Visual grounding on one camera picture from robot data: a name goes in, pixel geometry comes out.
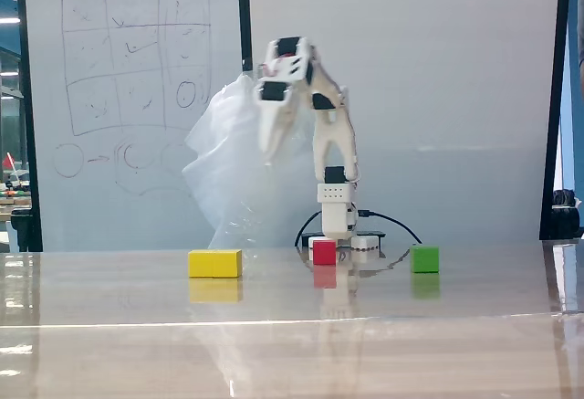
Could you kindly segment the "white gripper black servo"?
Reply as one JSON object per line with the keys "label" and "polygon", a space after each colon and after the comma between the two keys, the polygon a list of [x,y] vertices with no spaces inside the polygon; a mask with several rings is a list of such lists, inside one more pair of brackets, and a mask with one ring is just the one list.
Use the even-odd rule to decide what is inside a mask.
{"label": "white gripper black servo", "polygon": [[255,104],[261,107],[259,148],[266,163],[271,163],[273,158],[274,133],[278,149],[296,120],[296,108],[292,106],[293,88],[289,82],[268,79],[260,79],[255,86]]}

